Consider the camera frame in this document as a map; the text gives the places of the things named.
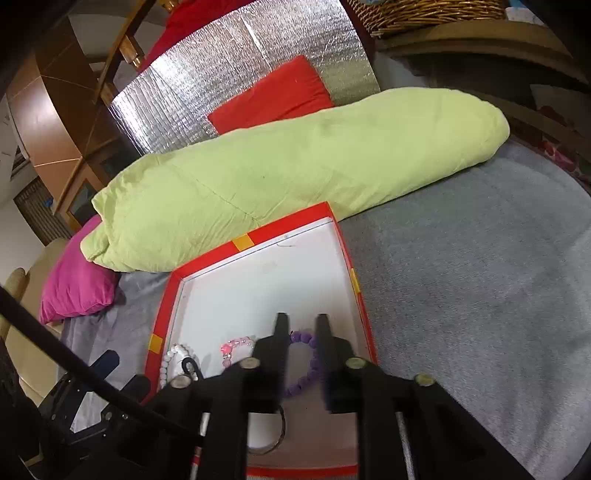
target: gray bedsheet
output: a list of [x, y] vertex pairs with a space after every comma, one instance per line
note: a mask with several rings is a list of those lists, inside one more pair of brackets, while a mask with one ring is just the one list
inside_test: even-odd
[[[341, 222], [379, 363], [433, 374], [539, 480], [591, 441], [591, 199], [512, 142], [481, 166]], [[124, 274], [115, 307], [68, 322], [87, 361], [141, 372], [166, 274]], [[76, 419], [98, 419], [87, 398]]]

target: white beaded bracelet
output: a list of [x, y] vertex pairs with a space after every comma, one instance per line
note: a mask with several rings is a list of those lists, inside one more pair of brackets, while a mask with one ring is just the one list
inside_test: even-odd
[[195, 363], [197, 363], [197, 355], [195, 355], [195, 352], [191, 347], [182, 345], [181, 343], [175, 343], [173, 347], [162, 357], [162, 362], [160, 362], [160, 388], [165, 387], [166, 383], [168, 383], [168, 366], [174, 356], [177, 354], [182, 356], [181, 361], [183, 361], [185, 357], [189, 356], [195, 360]]

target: long yellow-green pillow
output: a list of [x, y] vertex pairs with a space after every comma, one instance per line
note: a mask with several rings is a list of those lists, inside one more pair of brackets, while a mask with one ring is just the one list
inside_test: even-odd
[[500, 110], [447, 89], [386, 90], [302, 118], [146, 155], [94, 198], [88, 260], [170, 271], [254, 228], [327, 200], [337, 219], [491, 158]]

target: red cloth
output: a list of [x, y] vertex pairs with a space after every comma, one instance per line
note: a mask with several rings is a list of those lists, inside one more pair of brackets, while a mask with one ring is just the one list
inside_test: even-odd
[[[185, 0], [170, 14], [166, 22], [166, 29], [141, 64], [143, 72], [150, 64], [170, 47], [188, 37], [199, 28], [210, 24], [224, 15], [252, 3], [254, 0]], [[346, 0], [340, 0], [351, 22], [361, 39], [369, 61], [373, 62], [375, 41], [364, 29], [357, 15]]]
[[207, 118], [222, 135], [237, 128], [296, 118], [332, 106], [314, 67], [300, 55], [217, 107]]

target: beige sofa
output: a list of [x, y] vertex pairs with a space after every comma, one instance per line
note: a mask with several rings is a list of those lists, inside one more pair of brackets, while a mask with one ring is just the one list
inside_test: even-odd
[[[57, 239], [47, 245], [26, 273], [17, 268], [8, 277], [4, 288], [18, 300], [35, 318], [39, 312], [41, 290], [53, 265], [60, 258], [67, 240]], [[57, 338], [61, 335], [61, 323], [47, 328]], [[27, 397], [39, 405], [57, 381], [57, 364], [33, 345], [21, 332], [0, 316], [0, 337], [5, 339], [8, 354], [20, 377], [21, 386]]]

